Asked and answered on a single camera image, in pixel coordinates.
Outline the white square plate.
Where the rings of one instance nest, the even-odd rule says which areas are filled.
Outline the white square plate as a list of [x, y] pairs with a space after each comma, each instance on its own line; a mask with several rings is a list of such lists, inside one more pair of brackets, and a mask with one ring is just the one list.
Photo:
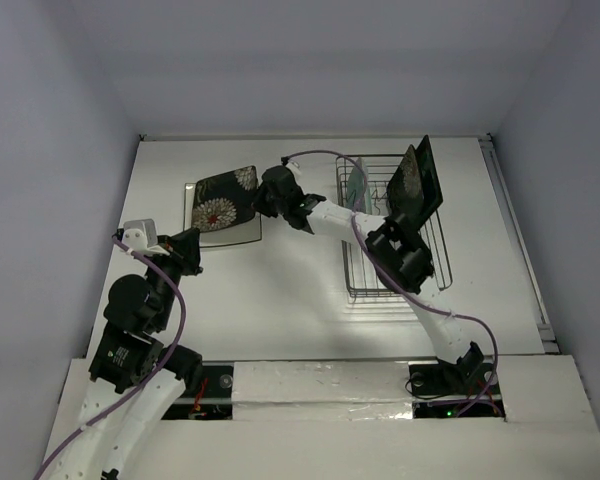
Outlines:
[[[184, 185], [183, 230], [191, 227], [195, 183]], [[228, 248], [259, 242], [263, 238], [262, 221], [259, 214], [249, 222], [224, 230], [202, 233], [200, 235], [201, 249]]]

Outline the black floral square plate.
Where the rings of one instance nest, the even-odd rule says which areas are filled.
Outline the black floral square plate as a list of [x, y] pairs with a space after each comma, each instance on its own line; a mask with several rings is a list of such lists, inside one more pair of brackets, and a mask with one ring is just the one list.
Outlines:
[[255, 218], [256, 167], [241, 167], [196, 182], [191, 226], [201, 233], [225, 230]]

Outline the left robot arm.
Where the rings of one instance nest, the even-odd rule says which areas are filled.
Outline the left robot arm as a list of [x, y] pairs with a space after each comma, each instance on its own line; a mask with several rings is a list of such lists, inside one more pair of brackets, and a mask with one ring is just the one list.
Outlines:
[[152, 220], [136, 220], [113, 242], [147, 271], [111, 285], [77, 425], [43, 461], [38, 479], [131, 478], [162, 416], [202, 380], [201, 355], [180, 343], [187, 310], [179, 283], [202, 272], [199, 230], [159, 235]]

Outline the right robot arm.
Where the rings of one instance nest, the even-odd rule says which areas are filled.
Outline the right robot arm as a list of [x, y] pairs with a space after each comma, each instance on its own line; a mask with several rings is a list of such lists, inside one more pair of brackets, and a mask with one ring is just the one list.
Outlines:
[[465, 335], [458, 315], [419, 297], [434, 275], [434, 264], [431, 250], [405, 214], [369, 215], [307, 194], [296, 181], [296, 170], [287, 165], [262, 174], [253, 206], [264, 216], [282, 217], [295, 230], [358, 246], [384, 285], [415, 313], [433, 346], [442, 384], [459, 395], [476, 391], [484, 354]]

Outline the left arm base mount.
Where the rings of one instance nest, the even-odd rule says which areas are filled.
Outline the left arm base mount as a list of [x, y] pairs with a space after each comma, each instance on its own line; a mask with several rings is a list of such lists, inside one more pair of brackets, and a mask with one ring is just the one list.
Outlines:
[[231, 420], [233, 363], [205, 364], [193, 390], [186, 390], [164, 413], [163, 420]]

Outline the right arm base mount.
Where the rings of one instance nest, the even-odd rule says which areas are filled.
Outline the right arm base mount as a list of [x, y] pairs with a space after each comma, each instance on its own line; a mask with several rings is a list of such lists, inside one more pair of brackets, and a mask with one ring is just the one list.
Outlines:
[[416, 419], [506, 417], [497, 379], [490, 380], [492, 364], [480, 366], [467, 386], [453, 386], [437, 363], [409, 365], [405, 390], [412, 398]]

